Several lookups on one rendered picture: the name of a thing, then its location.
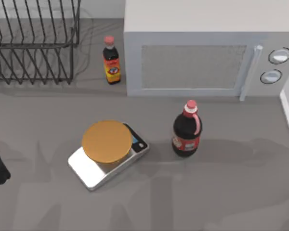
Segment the microwave knob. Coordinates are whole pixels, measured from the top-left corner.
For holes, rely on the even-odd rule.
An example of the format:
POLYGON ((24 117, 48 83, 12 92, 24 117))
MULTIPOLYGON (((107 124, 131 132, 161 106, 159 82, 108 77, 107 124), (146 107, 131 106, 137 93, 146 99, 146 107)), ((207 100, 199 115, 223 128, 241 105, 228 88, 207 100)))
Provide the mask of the microwave knob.
POLYGON ((282 64, 289 59, 289 48, 281 48, 273 50, 269 56, 268 61, 272 64, 282 64))
POLYGON ((279 70, 271 70, 261 74, 260 81, 263 84, 274 84, 282 78, 282 73, 279 70))

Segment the small dark sauce bottle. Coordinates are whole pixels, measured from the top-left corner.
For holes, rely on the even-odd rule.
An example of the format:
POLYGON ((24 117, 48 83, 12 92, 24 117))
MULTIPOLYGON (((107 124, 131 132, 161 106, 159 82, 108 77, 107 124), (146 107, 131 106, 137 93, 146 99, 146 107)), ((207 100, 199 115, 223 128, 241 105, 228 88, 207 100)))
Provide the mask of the small dark sauce bottle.
POLYGON ((118 50, 114 45, 113 36, 104 37, 103 49, 104 72, 108 84, 116 84, 121 81, 121 68, 118 50))

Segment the microwave door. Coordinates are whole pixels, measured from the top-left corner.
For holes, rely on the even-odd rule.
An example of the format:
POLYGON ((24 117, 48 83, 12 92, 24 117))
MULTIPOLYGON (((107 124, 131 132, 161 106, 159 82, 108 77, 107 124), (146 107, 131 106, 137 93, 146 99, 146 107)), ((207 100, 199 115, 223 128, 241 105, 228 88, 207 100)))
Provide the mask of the microwave door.
POLYGON ((125 32, 127 93, 237 97, 256 42, 244 32, 125 32))

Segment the pale microwave oven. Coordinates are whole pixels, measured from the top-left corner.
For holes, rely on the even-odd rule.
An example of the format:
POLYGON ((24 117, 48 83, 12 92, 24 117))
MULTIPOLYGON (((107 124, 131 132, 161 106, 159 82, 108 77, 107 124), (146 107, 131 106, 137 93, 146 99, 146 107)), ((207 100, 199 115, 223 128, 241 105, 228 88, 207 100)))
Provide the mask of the pale microwave oven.
POLYGON ((263 51, 246 97, 278 96, 289 78, 289 59, 268 61, 273 50, 289 48, 289 0, 126 0, 125 32, 248 33, 263 51), (282 78, 263 84, 261 74, 271 70, 282 78))

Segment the orange round scale plate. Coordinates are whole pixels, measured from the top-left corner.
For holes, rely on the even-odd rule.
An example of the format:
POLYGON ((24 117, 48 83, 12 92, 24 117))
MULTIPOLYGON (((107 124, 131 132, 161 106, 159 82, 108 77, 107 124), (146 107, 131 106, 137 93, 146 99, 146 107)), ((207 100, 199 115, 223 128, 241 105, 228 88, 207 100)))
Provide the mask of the orange round scale plate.
POLYGON ((93 161, 113 163, 128 155, 132 145, 132 134, 122 122, 99 121, 83 134, 81 146, 93 161))

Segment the silver kitchen scale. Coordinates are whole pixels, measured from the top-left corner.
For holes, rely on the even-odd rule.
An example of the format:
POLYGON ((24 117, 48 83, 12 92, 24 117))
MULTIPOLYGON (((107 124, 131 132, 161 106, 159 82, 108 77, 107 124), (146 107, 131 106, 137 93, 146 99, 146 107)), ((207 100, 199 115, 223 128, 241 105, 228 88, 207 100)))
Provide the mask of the silver kitchen scale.
POLYGON ((112 180, 116 175, 127 169, 144 156, 150 146, 135 130, 127 123, 126 125, 132 134, 132 145, 127 156, 113 163, 100 163, 90 159, 80 146, 67 159, 67 163, 81 183, 89 191, 95 191, 106 182, 112 180))

